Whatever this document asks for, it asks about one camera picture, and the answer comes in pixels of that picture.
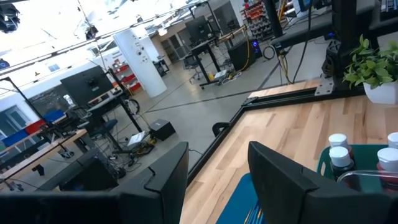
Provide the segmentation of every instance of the gray concrete floor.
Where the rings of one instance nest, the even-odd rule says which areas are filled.
[[[388,40],[396,40],[397,37],[397,34],[386,35],[379,38],[379,43],[381,46],[386,46]],[[293,46],[287,55],[289,78],[291,80],[299,64],[303,46],[304,43]],[[311,80],[320,76],[327,46],[328,42],[323,39],[315,39],[308,43],[296,82]],[[221,46],[220,49],[215,48],[214,51],[220,62],[224,60],[223,53],[227,55],[224,46]],[[206,71],[216,73],[210,56],[206,54],[201,57]],[[159,141],[150,154],[141,157],[139,162],[133,167],[127,167],[129,172],[121,182],[128,180],[151,165],[180,141],[186,141],[189,143],[190,149],[196,150],[201,154],[204,153],[215,139],[211,127],[217,122],[229,121],[236,114],[241,103],[249,96],[250,92],[287,83],[284,75],[280,73],[276,58],[269,61],[265,61],[263,58],[257,59],[257,62],[244,71],[235,81],[221,86],[209,85],[204,90],[199,87],[200,83],[205,82],[203,76],[201,80],[195,80],[193,84],[189,82],[193,73],[193,70],[184,70],[181,62],[175,63],[170,66],[170,72],[163,77],[163,81],[167,86],[165,92],[155,98],[149,98],[145,91],[136,94],[135,99],[141,105],[140,115],[137,115],[136,119],[142,129],[148,131],[147,123],[151,124],[160,118],[170,121],[177,133],[166,141]],[[109,119],[116,118],[118,120],[118,124],[113,130],[115,138],[129,138],[137,133],[137,129],[132,125],[121,107],[109,113],[108,117]],[[111,148],[108,147],[109,143],[107,141],[99,140],[97,144],[105,153],[111,153]],[[201,156],[199,153],[195,151],[189,152],[189,168],[194,166],[199,160]],[[126,160],[124,157],[120,157],[118,162],[123,161],[123,159]],[[66,165],[58,164],[55,170],[61,169]],[[33,177],[26,177],[24,180],[34,185],[36,182]]]

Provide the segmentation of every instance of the blue box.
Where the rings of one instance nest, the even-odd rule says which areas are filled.
[[[25,129],[22,129],[16,133],[14,133],[13,135],[6,137],[2,141],[5,146],[9,147],[9,146],[12,146],[13,144],[19,142],[20,140],[26,138],[27,136],[29,136],[29,135],[27,134]]]
[[[54,122],[60,118],[62,118],[65,114],[62,110],[56,110],[53,112],[49,112],[48,114],[44,115],[44,120],[47,122]]]

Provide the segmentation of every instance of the green tray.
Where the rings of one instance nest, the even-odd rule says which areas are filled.
[[[388,147],[386,144],[353,144],[355,164],[357,170],[377,170],[376,165],[379,162],[377,152],[380,149]],[[322,176],[334,180],[333,172],[330,167],[329,149],[327,147],[320,154],[317,172]],[[382,192],[381,183],[378,177],[360,176],[359,183],[361,191],[366,193]]]

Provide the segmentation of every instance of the green leaves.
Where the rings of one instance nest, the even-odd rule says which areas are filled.
[[[375,69],[375,72],[377,75],[380,75],[381,77],[388,77],[390,74],[388,74],[388,71],[385,68],[377,68]]]
[[[383,61],[378,62],[378,63],[376,64],[376,68],[386,68],[387,65],[388,65],[388,62],[385,61],[385,60],[383,60]]]
[[[366,49],[362,50],[359,53],[359,55],[371,55],[371,54],[373,54],[373,51],[372,50],[366,50]]]
[[[369,47],[369,40],[368,39],[363,41],[363,47],[364,48],[368,48]]]
[[[374,69],[374,67],[376,67],[376,63],[374,63],[373,61],[367,60],[366,61],[366,65],[368,66],[368,68],[370,69]]]
[[[372,89],[398,80],[398,44],[389,42],[389,50],[370,49],[368,39],[359,38],[360,46],[351,52],[352,63],[346,67],[343,81],[351,86],[367,83]]]
[[[388,42],[388,46],[389,46],[391,51],[398,50],[398,44],[394,40],[390,40]]]
[[[359,43],[363,46],[363,34],[359,37]]]
[[[394,80],[391,77],[381,77],[381,81],[383,83],[393,82]]]

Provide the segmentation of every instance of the potted plant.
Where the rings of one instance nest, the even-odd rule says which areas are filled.
[[[390,41],[388,50],[377,51],[369,48],[369,40],[362,35],[359,41],[343,81],[350,82],[350,87],[363,83],[366,96],[373,103],[398,104],[397,43]]]

